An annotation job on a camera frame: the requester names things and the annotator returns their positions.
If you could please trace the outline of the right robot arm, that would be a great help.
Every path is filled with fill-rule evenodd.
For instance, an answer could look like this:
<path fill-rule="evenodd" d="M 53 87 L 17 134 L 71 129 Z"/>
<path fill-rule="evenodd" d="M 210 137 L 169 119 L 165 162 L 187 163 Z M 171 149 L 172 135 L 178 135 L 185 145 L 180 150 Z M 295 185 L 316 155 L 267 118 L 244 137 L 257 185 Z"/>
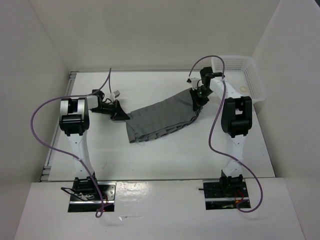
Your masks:
<path fill-rule="evenodd" d="M 220 99 L 220 106 L 209 132 L 209 147 L 215 153 L 225 156 L 228 161 L 221 170 L 219 192 L 231 196 L 243 182 L 242 159 L 243 147 L 249 130 L 252 128 L 252 99 L 238 93 L 227 81 L 222 72 L 213 72 L 211 67 L 204 67 L 199 78 L 187 79 L 191 84 L 193 109 L 203 107 L 209 101 L 209 95 L 215 93 Z M 214 149 L 211 143 L 214 127 L 221 117 L 220 126 L 226 135 L 226 152 Z"/>

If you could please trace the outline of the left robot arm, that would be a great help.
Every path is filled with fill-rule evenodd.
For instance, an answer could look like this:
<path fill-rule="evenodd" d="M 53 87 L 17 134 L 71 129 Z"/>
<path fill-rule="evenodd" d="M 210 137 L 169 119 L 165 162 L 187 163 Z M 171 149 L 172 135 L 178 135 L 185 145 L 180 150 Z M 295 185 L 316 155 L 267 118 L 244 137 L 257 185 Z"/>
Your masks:
<path fill-rule="evenodd" d="M 76 174 L 73 189 L 88 200 L 98 197 L 100 188 L 97 185 L 95 171 L 90 162 L 87 133 L 90 127 L 89 111 L 110 115 L 113 121 L 125 121 L 129 116 L 117 100 L 120 92 L 112 92 L 109 98 L 101 90 L 94 89 L 92 94 L 82 97 L 65 97 L 60 101 L 59 127 L 71 144 L 72 156 L 75 159 Z"/>

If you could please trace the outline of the grey pleated skirt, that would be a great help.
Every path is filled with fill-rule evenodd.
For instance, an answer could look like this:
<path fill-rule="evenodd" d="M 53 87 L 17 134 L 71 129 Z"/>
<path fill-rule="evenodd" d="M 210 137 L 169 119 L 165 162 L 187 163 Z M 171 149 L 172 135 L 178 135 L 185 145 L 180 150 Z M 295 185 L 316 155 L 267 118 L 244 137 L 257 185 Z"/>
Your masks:
<path fill-rule="evenodd" d="M 179 131 L 197 120 L 202 111 L 183 90 L 163 101 L 139 108 L 128 114 L 127 136 L 130 143 L 148 142 Z"/>

